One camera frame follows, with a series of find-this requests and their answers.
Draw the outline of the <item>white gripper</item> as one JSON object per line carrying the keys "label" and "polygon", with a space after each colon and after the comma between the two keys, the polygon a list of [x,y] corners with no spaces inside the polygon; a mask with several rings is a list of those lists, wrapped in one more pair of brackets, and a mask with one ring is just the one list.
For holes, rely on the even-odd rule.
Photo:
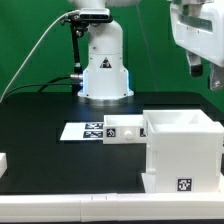
{"label": "white gripper", "polygon": [[175,43],[188,50],[190,75],[203,74],[202,57],[211,62],[209,88],[224,89],[224,0],[170,0],[170,18]]}

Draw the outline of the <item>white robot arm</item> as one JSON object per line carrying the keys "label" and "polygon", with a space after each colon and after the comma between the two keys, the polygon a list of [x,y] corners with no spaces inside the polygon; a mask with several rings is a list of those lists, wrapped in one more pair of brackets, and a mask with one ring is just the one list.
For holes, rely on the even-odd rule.
{"label": "white robot arm", "polygon": [[[123,30],[113,20],[112,7],[141,0],[68,0],[76,10],[68,16],[72,36],[89,35],[88,66],[75,63],[83,85],[78,96],[94,102],[129,98],[129,72],[123,65]],[[190,74],[200,76],[202,59],[211,63],[209,88],[224,88],[224,0],[168,0],[174,41],[186,50]]]}

